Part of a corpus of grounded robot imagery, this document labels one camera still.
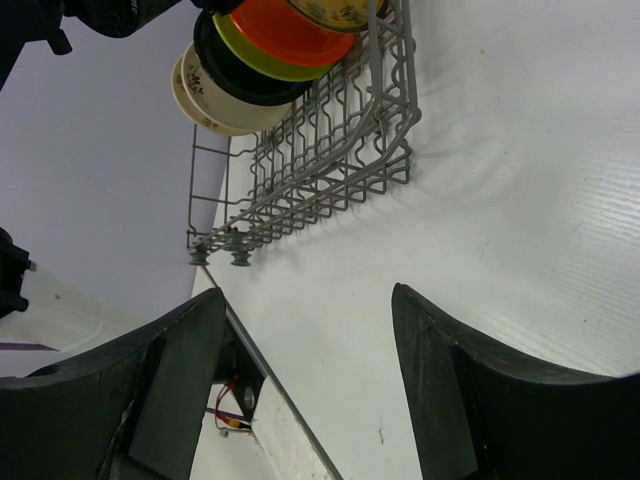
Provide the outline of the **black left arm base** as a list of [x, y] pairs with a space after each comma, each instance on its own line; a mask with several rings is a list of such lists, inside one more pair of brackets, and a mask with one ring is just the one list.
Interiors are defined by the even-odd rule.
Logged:
[[[252, 421], [265, 379], [266, 374], [258, 361], [234, 327], [227, 322], [213, 381], [220, 389], [213, 405], [206, 409], [207, 413], [213, 415], [214, 425], [223, 437], [231, 433], [253, 433]], [[235, 400], [239, 413], [221, 408], [226, 398]]]

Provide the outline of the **cream floral plate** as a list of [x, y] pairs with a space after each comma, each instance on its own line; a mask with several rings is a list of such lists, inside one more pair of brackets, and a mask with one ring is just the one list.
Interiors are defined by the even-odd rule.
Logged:
[[181, 65], [182, 58], [179, 57], [173, 67], [171, 79], [171, 90], [176, 104], [182, 110], [184, 115], [188, 117], [196, 126], [203, 127], [211, 132], [232, 136], [234, 134], [234, 131], [232, 129], [216, 123], [206, 115], [202, 114], [196, 108], [195, 104], [190, 100], [183, 85], [181, 76]]

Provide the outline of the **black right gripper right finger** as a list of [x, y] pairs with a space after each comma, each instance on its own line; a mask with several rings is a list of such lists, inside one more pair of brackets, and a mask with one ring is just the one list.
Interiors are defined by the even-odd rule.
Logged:
[[460, 321], [404, 284], [392, 316], [425, 479], [635, 479], [639, 378], [560, 366]]

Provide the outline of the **cream plate black patch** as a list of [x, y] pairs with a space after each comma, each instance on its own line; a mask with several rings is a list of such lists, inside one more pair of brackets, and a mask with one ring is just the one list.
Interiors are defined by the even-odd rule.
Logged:
[[196, 109], [214, 124], [254, 133], [269, 130], [284, 120], [293, 103], [259, 106], [232, 96], [205, 72], [191, 43], [182, 56], [181, 74], [186, 93]]

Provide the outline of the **yellow patterned dark plate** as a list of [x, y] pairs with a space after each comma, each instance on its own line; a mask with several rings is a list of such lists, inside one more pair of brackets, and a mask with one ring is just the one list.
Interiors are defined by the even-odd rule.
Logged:
[[338, 33], [364, 31], [369, 22], [369, 5], [375, 13], [385, 1], [368, 0], [287, 0], [286, 3], [312, 23]]

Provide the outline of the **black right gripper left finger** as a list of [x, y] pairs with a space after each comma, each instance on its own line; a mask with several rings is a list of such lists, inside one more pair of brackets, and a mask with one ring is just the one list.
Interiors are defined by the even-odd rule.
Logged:
[[2, 478], [189, 478], [224, 328], [224, 297], [211, 288], [89, 351], [2, 378]]

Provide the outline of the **orange plate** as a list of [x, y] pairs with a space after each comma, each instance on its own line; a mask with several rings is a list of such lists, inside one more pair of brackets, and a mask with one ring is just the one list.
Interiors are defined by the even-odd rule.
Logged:
[[230, 18], [259, 50], [297, 66], [320, 67], [342, 60], [356, 44], [354, 34], [323, 29], [286, 1], [243, 1]]

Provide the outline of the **lime green plate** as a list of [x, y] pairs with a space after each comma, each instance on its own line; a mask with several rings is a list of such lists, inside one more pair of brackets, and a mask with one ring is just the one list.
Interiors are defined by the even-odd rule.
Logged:
[[235, 56], [255, 71], [270, 78], [302, 83], [316, 80], [334, 68], [333, 64], [307, 67], [286, 63], [253, 45], [229, 16], [214, 15], [212, 19], [217, 33]]

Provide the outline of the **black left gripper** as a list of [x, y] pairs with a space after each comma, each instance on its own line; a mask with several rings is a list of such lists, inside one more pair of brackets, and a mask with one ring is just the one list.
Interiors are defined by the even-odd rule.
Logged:
[[77, 18], [109, 38], [126, 38], [178, 4], [180, 0], [2, 0], [1, 82], [5, 83], [24, 46], [45, 42], [67, 55], [72, 46], [62, 29], [65, 17]]

